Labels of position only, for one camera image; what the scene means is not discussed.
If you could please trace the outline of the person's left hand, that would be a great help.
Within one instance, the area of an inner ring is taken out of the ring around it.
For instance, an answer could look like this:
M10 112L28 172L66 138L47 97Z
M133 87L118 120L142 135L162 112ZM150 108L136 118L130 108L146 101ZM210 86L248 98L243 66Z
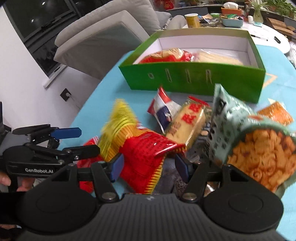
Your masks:
M6 186L6 187L11 187L11 179L9 176L1 171L1 176L0 176L0 181L1 181L1 187ZM28 177L20 177L16 178L16 186L17 189L16 191L28 191L33 188L35 182L35 178L28 178Z

